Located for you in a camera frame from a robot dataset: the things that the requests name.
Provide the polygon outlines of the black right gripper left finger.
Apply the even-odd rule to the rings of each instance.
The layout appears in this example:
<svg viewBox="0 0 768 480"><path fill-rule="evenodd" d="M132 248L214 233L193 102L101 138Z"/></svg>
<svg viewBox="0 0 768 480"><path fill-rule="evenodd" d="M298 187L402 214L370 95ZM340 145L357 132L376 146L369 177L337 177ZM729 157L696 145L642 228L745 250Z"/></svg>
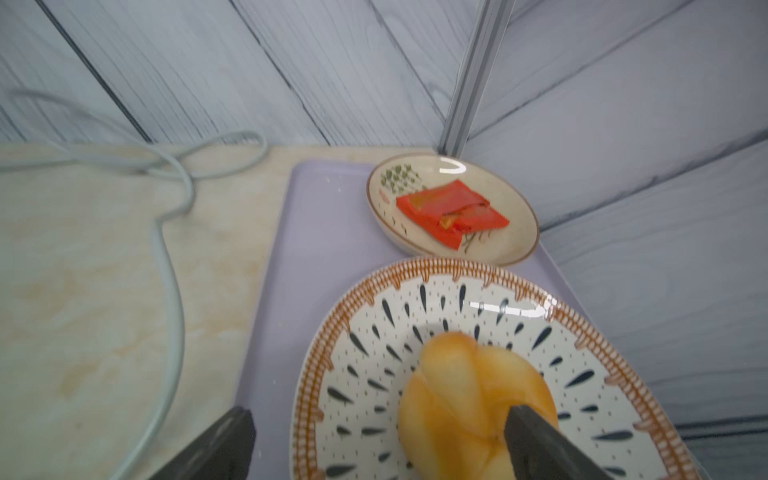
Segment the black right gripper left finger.
<svg viewBox="0 0 768 480"><path fill-rule="evenodd" d="M251 412L235 406L150 479L246 479L256 435Z"/></svg>

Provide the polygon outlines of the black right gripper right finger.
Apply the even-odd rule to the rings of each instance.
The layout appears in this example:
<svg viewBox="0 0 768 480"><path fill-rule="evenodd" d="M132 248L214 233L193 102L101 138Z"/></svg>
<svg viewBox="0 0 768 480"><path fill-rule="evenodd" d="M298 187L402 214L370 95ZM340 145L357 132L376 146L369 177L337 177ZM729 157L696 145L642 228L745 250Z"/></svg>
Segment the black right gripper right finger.
<svg viewBox="0 0 768 480"><path fill-rule="evenodd" d="M517 479L610 479L601 467L527 405L509 409L504 438Z"/></svg>

